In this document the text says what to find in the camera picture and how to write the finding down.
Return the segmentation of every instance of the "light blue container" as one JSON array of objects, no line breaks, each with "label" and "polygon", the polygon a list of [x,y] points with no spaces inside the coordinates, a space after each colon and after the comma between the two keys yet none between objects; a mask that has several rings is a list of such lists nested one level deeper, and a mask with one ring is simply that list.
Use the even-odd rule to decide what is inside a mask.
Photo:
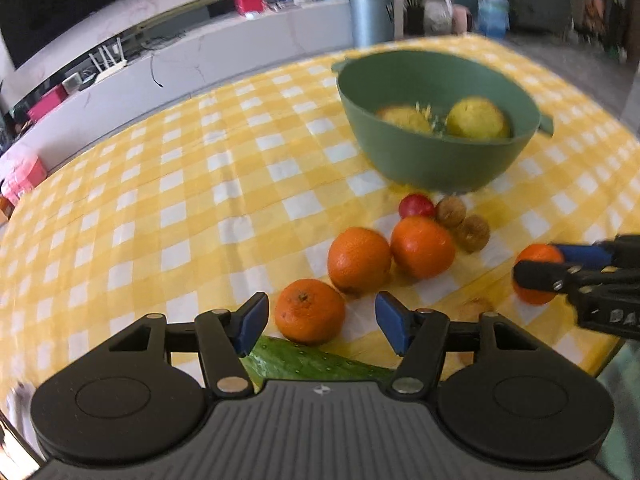
[{"label": "light blue container", "polygon": [[349,1],[353,46],[359,48],[394,40],[394,0]]},{"label": "light blue container", "polygon": [[509,29],[508,0],[478,0],[478,32],[501,40]]}]

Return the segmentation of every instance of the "cucumber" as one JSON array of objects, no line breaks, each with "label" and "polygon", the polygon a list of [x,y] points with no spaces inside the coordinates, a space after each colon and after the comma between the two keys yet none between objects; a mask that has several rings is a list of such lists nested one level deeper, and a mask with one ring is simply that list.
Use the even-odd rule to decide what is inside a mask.
[{"label": "cucumber", "polygon": [[242,364],[251,380],[361,381],[386,383],[395,370],[352,361],[276,337],[260,336]]}]

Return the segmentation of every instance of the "silver bolt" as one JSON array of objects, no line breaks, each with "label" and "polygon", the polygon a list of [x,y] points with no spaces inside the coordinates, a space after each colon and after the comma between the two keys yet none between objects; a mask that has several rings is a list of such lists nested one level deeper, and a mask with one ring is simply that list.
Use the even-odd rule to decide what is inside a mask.
[{"label": "silver bolt", "polygon": [[393,382],[391,387],[399,394],[411,395],[420,392],[424,388],[424,384],[415,377],[400,377]]},{"label": "silver bolt", "polygon": [[248,388],[249,383],[242,377],[231,376],[223,377],[216,383],[216,386],[221,392],[226,394],[237,394],[245,391]]}]

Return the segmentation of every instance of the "gingham tablecloth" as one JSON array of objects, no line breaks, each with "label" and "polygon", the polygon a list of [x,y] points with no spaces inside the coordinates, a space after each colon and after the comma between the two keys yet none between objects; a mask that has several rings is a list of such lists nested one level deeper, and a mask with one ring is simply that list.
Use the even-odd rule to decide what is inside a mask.
[{"label": "gingham tablecloth", "polygon": [[[594,372],[616,340],[574,325],[562,298],[544,307],[511,289],[514,256],[534,241],[592,242],[638,232],[640,152],[616,120],[558,76],[486,39],[387,45],[452,52],[519,82],[556,120],[486,188],[465,196],[492,229],[428,281],[393,276],[409,307],[486,296],[498,311]],[[23,197],[0,244],[0,397],[40,383],[149,312],[191,321],[255,291],[327,280],[332,239],[349,226],[389,234],[407,188],[360,153],[330,67],[344,53],[281,67],[189,99],[95,146]],[[267,332],[274,332],[270,323]],[[398,359],[373,297],[348,303],[330,351],[379,365]],[[197,369],[193,355],[178,366]],[[448,359],[446,373],[460,366]]]}]

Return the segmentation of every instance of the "blue water bottle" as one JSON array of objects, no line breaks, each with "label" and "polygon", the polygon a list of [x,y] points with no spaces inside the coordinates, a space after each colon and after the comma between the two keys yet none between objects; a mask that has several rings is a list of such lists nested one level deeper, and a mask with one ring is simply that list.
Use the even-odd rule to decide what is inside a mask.
[{"label": "blue water bottle", "polygon": [[508,29],[508,0],[478,0],[478,32],[501,40]]}]

